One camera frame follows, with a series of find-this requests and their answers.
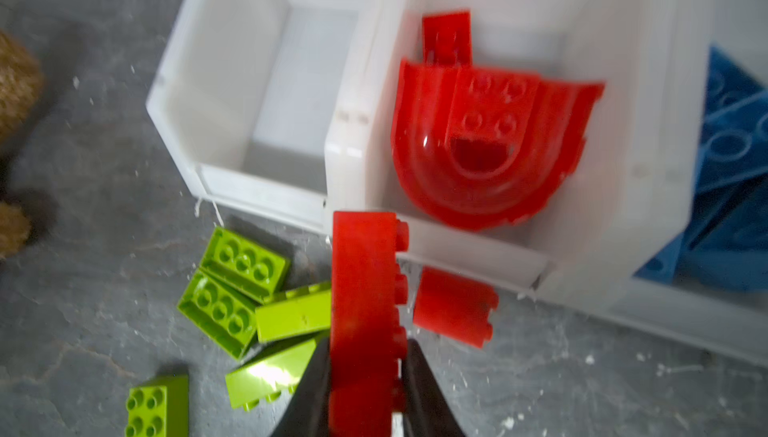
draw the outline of white debris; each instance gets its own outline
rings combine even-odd
[[[755,382],[763,382],[763,374],[759,372],[744,372],[743,370],[728,370],[727,372],[735,377],[744,377],[746,379],[752,379]]]
[[[214,202],[214,210],[216,211],[216,219],[219,220],[219,225],[224,227],[224,219],[222,219],[221,214],[219,214],[219,206],[216,205],[216,202]]]
[[[680,415],[679,413],[674,413],[674,417],[677,420],[677,422],[683,426],[683,429],[690,430],[690,424],[686,419],[683,418],[682,415]]]
[[[667,367],[668,374],[677,374],[681,372],[702,372],[702,371],[704,371],[704,366],[700,364],[681,365],[679,367]]]

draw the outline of red duplo plate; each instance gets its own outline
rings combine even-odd
[[[459,16],[424,18],[425,57],[457,56],[456,66],[400,65],[395,169],[411,200],[453,227],[521,223],[575,170],[604,85],[463,65],[471,38],[468,13]]]
[[[407,352],[396,305],[408,282],[395,252],[408,249],[408,224],[389,212],[333,214],[331,394],[336,437],[389,437],[398,396],[398,359]]]

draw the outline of lego duplo brick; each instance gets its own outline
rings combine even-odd
[[[706,79],[705,121],[717,118],[739,101],[762,92],[763,86],[739,67],[724,51],[710,49],[710,68]]]
[[[251,299],[199,270],[178,304],[182,314],[238,360],[256,337],[256,307]]]
[[[768,92],[705,120],[701,144],[698,194],[768,173]]]
[[[306,366],[320,341],[328,336],[321,332],[283,340],[267,347],[256,358],[226,375],[226,391],[233,409],[251,411],[262,399],[273,402],[283,390],[296,390]]]
[[[187,437],[189,378],[158,377],[130,390],[125,437]]]
[[[392,412],[404,406],[398,361],[408,342],[396,306],[408,301],[408,281],[395,253],[405,250],[408,224],[394,213],[333,214],[332,435],[389,436]]]
[[[488,315],[498,295],[486,283],[424,267],[413,325],[481,349],[493,337]]]
[[[217,227],[200,268],[257,302],[283,284],[290,261],[271,250]]]
[[[331,282],[275,293],[256,309],[259,342],[271,342],[331,327]]]
[[[768,177],[745,183],[737,199],[701,240],[699,250],[768,253]]]
[[[649,259],[634,275],[658,283],[672,283],[677,269],[677,259],[683,247],[683,239],[684,235],[681,233]]]

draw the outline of gray concrete floor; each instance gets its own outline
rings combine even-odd
[[[122,435],[128,389],[178,370],[195,437],[268,435],[288,402],[232,410],[236,363],[175,309],[215,221],[209,204],[195,217],[144,109],[180,1],[14,4],[49,85],[4,148],[5,199],[34,235],[0,267],[0,435]],[[330,278],[324,237],[222,214],[293,258],[289,286]],[[413,295],[420,268],[403,269]],[[482,351],[407,324],[467,435],[768,434],[764,369],[500,294]]]

